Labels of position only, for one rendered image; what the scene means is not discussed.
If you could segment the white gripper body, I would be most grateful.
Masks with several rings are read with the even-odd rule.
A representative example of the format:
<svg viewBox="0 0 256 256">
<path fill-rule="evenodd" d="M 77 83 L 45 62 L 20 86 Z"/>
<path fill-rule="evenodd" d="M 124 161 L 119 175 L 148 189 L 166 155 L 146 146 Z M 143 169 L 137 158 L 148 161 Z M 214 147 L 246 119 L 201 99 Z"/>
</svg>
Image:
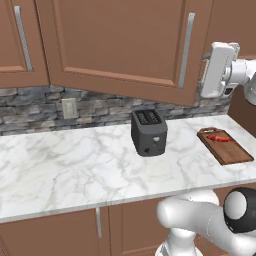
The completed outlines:
<svg viewBox="0 0 256 256">
<path fill-rule="evenodd" d="M 201 96 L 220 97 L 231 74 L 232 62 L 236 60 L 240 46 L 238 43 L 213 42 L 201 81 Z"/>
</svg>

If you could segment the brown tall cabinet panel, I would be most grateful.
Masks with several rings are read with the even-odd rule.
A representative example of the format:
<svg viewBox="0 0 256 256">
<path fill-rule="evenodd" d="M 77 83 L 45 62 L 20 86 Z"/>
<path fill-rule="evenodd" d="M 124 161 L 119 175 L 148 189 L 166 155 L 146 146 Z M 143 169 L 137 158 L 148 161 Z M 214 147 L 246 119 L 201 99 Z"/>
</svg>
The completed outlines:
<svg viewBox="0 0 256 256">
<path fill-rule="evenodd" d="M 256 106 L 245 99 L 243 86 L 234 90 L 228 115 L 256 138 Z"/>
</svg>

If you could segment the red raw meat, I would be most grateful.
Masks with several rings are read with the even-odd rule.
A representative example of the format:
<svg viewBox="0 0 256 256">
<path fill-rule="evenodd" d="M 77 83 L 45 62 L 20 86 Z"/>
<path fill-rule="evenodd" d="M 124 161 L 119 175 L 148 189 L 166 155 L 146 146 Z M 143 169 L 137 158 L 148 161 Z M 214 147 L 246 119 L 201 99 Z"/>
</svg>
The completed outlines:
<svg viewBox="0 0 256 256">
<path fill-rule="evenodd" d="M 218 135 L 207 135 L 206 136 L 207 139 L 213 141 L 213 142 L 225 142 L 225 143 L 228 143 L 228 142 L 233 142 L 233 139 L 232 138 L 226 138 L 226 137 L 223 137 L 223 136 L 218 136 Z"/>
</svg>

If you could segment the brown wooden cutting board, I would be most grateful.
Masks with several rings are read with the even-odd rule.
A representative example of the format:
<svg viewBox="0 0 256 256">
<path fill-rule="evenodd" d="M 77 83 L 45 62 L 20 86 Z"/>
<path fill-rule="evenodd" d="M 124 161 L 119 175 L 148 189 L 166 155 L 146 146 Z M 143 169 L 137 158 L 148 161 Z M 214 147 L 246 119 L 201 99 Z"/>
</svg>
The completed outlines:
<svg viewBox="0 0 256 256">
<path fill-rule="evenodd" d="M 239 143 L 233 139 L 233 142 L 213 142 L 206 138 L 207 135 L 218 135 L 226 138 L 232 138 L 225 130 L 215 127 L 202 128 L 197 136 L 207 149 L 213 154 L 221 165 L 230 165 L 237 163 L 252 162 L 253 156 L 250 155 Z"/>
</svg>

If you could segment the dark grey toaster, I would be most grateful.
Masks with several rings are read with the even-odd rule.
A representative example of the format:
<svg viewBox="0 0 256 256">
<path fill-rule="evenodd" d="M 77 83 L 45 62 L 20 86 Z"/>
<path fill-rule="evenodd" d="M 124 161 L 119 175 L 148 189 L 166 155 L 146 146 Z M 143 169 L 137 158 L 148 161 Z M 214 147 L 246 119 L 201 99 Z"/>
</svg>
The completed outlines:
<svg viewBox="0 0 256 256">
<path fill-rule="evenodd" d="M 155 109 L 131 113 L 131 137 L 140 156 L 159 156 L 165 152 L 168 126 Z"/>
</svg>

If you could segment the brown wall cabinet door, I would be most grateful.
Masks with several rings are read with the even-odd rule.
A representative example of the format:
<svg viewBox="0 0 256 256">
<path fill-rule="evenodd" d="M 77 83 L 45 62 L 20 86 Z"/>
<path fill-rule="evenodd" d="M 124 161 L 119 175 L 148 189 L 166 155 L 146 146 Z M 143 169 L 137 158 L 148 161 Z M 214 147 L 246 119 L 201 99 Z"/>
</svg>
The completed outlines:
<svg viewBox="0 0 256 256">
<path fill-rule="evenodd" d="M 28 72 L 14 6 L 21 15 L 34 72 Z M 0 0 L 0 88 L 49 84 L 35 0 Z"/>
<path fill-rule="evenodd" d="M 53 85 L 191 106 L 213 0 L 36 0 Z M 184 88 L 187 19 L 196 14 Z"/>
<path fill-rule="evenodd" d="M 205 54 L 213 42 L 236 42 L 240 59 L 256 59 L 256 0 L 214 0 Z"/>
</svg>

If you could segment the white wall outlet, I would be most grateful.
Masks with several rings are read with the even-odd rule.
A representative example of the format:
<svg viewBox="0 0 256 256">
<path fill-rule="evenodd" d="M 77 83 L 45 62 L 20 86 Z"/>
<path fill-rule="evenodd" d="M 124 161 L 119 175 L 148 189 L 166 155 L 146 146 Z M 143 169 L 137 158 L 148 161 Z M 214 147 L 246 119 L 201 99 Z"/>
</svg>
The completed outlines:
<svg viewBox="0 0 256 256">
<path fill-rule="evenodd" d="M 65 119 L 74 119 L 78 117 L 77 105 L 75 98 L 63 99 L 62 110 Z"/>
</svg>

